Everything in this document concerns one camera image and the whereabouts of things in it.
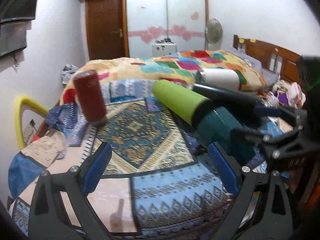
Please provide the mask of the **brown wooden door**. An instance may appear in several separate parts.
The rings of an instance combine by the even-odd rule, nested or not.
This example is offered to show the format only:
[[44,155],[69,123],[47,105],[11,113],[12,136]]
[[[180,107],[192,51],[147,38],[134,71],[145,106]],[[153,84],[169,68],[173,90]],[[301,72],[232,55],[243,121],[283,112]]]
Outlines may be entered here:
[[86,33],[90,60],[124,57],[122,0],[86,0]]

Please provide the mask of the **colourful yellow quilt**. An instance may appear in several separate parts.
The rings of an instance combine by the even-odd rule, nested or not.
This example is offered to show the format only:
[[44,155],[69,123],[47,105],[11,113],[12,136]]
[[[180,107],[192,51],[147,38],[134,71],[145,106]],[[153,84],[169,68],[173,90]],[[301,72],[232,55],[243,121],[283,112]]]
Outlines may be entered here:
[[240,89],[255,92],[267,88],[261,71],[254,69],[236,53],[226,50],[189,50],[147,60],[121,57],[92,60],[76,71],[95,70],[105,103],[146,98],[156,80],[193,85],[202,68],[231,69],[240,79]]

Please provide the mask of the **pile of clothes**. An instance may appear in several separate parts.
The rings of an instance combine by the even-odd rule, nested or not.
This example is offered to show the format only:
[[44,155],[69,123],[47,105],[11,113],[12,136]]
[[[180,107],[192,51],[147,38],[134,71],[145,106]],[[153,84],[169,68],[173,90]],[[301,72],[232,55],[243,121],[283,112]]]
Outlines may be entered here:
[[266,91],[260,92],[259,96],[265,105],[271,107],[290,106],[302,109],[306,101],[306,96],[298,83],[288,83],[284,80],[277,81]]

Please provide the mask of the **white cylindrical cup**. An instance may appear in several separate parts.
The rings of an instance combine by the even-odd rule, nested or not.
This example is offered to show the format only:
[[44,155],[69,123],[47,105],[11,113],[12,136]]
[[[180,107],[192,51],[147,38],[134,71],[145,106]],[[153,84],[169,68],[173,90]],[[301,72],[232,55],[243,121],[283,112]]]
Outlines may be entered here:
[[234,70],[222,68],[201,68],[196,73],[196,82],[230,90],[240,90],[240,79]]

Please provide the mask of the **yellow curved foam frame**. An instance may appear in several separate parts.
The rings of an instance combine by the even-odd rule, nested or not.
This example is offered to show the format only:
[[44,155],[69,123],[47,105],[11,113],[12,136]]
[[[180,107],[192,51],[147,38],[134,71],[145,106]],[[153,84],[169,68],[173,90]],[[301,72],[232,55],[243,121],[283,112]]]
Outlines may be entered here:
[[19,150],[25,148],[33,137],[39,137],[44,128],[49,109],[35,99],[18,94],[14,100],[14,128]]

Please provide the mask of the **frosted glass wardrobe doors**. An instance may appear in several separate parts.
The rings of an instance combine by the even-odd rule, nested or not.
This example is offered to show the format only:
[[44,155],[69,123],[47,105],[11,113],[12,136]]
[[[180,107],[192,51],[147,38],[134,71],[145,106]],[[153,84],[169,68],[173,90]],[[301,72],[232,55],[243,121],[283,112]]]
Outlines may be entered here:
[[203,50],[206,0],[126,0],[129,56],[148,59],[156,40],[170,38],[177,52]]

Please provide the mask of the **brown wooden headboard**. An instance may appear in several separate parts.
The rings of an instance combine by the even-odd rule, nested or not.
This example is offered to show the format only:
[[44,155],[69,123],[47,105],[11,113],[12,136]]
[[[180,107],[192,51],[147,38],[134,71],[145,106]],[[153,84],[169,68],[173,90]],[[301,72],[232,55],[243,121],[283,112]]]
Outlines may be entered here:
[[282,80],[302,84],[296,67],[296,61],[300,58],[297,53],[264,41],[241,38],[238,35],[233,35],[233,47],[244,49],[248,56],[260,61],[263,69],[279,73]]

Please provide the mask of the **standing electric fan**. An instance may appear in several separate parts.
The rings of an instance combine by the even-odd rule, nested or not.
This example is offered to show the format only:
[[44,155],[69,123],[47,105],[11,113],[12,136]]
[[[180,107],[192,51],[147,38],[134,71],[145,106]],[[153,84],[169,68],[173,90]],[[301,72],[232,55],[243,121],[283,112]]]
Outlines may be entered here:
[[205,48],[220,48],[223,38],[223,28],[219,20],[215,18],[209,19],[206,23],[204,36],[206,40]]

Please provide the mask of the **white small appliance box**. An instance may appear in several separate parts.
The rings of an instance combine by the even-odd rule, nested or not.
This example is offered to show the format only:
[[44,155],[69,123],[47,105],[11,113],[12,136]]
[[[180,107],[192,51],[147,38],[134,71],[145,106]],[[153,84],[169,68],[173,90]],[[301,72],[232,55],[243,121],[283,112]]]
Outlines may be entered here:
[[153,57],[168,56],[177,52],[177,45],[170,38],[164,38],[156,40],[151,51]]

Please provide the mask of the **blue patterned patchwork blanket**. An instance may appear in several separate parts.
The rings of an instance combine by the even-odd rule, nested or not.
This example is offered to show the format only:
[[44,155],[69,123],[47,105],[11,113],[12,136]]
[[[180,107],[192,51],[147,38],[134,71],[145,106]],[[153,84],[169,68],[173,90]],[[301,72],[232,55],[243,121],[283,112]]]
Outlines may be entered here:
[[[234,197],[225,189],[208,148],[197,141],[195,130],[153,93],[105,107],[106,122],[98,127],[89,124],[83,134],[71,132],[67,147],[57,148],[47,139],[29,146],[30,160],[41,170],[11,206],[18,233],[30,239],[29,213],[41,173],[65,173],[80,166],[105,142],[112,147],[112,157],[87,199],[112,239],[209,239]],[[227,110],[245,129],[259,132],[270,117],[279,114],[277,108],[265,105]],[[244,143],[254,147],[255,156],[245,165],[234,158],[240,166],[255,173],[275,171],[267,170],[256,144]],[[87,239],[67,193],[61,197],[72,228]]]

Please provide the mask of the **red cylindrical cup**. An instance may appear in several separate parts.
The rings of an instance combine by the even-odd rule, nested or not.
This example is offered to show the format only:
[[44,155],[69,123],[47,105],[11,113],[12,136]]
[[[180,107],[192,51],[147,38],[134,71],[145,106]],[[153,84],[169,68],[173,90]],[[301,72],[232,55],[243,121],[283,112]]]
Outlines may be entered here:
[[97,127],[104,124],[106,107],[97,72],[92,69],[76,74],[73,83],[85,119]]

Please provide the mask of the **grey pillow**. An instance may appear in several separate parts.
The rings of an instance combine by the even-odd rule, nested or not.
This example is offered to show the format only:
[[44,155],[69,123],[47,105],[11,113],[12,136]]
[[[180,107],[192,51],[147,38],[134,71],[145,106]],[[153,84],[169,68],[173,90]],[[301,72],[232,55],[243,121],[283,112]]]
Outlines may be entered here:
[[276,82],[280,80],[280,74],[279,73],[273,73],[270,70],[266,70],[262,67],[262,63],[257,60],[254,57],[251,57],[245,53],[245,50],[235,49],[235,48],[228,48],[226,49],[227,52],[232,53],[238,57],[240,57],[242,60],[244,60],[249,66],[253,67],[255,70],[257,70],[266,81],[267,87],[273,86]]

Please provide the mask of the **green and teal tumbler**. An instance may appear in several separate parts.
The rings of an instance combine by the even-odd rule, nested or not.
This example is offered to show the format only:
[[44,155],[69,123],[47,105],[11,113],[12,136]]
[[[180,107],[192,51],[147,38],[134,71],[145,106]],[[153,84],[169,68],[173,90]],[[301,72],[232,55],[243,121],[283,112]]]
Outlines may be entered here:
[[215,106],[209,98],[168,80],[156,81],[152,93],[195,130],[197,141],[205,148],[217,142],[241,165],[255,156],[254,147],[241,142],[233,134],[234,131],[243,131],[244,127],[227,108]]

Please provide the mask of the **dark wall-mounted shelf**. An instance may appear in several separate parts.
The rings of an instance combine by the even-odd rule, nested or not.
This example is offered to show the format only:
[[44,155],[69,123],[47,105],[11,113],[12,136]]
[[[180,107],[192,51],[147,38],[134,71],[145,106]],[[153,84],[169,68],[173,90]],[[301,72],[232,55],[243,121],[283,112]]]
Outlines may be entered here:
[[1,57],[27,47],[26,23],[35,20],[37,0],[14,0],[1,20]]

